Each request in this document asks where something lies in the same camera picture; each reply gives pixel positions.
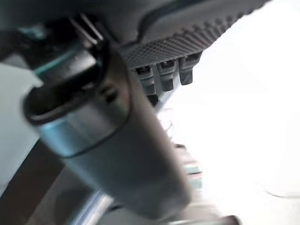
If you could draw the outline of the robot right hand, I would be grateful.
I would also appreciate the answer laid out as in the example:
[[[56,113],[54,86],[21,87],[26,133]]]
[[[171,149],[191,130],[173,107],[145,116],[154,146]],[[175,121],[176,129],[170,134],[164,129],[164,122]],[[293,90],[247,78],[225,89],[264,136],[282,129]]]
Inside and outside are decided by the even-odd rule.
[[[161,91],[263,0],[3,0],[0,60],[42,81],[25,120],[82,180],[161,219],[190,202],[187,179],[156,118]]]

